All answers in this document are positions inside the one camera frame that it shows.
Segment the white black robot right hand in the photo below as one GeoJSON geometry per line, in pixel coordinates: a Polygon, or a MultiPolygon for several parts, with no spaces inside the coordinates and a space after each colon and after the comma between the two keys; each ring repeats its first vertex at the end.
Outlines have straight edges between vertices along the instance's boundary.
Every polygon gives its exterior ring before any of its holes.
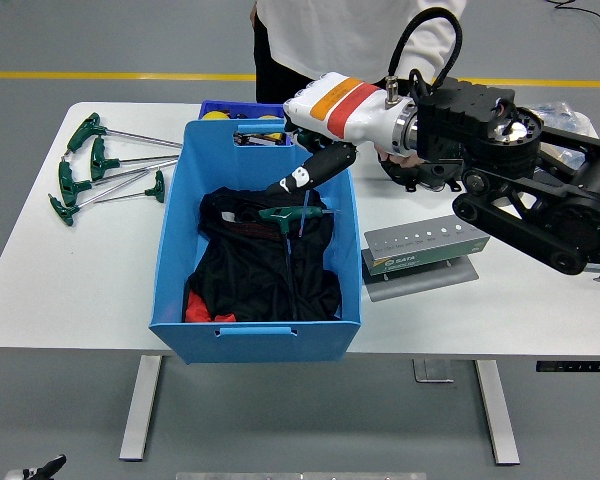
{"type": "Polygon", "coordinates": [[[289,175],[272,183],[269,195],[291,194],[317,187],[356,160],[356,147],[370,142],[386,153],[409,158],[416,154],[415,101],[353,77],[330,72],[312,81],[283,104],[286,129],[300,144],[303,134],[323,136],[327,146],[308,146],[312,153],[289,175]]]}

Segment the person's left hand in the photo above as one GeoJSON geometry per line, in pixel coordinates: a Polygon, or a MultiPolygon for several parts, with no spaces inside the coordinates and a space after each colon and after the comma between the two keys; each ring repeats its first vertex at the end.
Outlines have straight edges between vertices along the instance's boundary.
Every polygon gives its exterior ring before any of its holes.
{"type": "Polygon", "coordinates": [[[405,168],[405,169],[414,168],[414,167],[424,163],[424,161],[422,159],[420,159],[416,153],[405,157],[405,156],[390,154],[389,152],[385,151],[384,149],[382,149],[381,147],[379,147],[377,145],[375,145],[374,148],[378,154],[378,158],[379,158],[380,162],[388,161],[395,165],[398,165],[400,168],[405,168]]]}

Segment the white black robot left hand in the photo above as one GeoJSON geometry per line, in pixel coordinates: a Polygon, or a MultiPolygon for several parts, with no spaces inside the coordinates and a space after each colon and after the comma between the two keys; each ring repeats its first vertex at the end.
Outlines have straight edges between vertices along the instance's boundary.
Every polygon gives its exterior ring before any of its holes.
{"type": "Polygon", "coordinates": [[[50,480],[66,464],[67,458],[60,454],[42,467],[12,469],[5,474],[5,480],[50,480]]]}

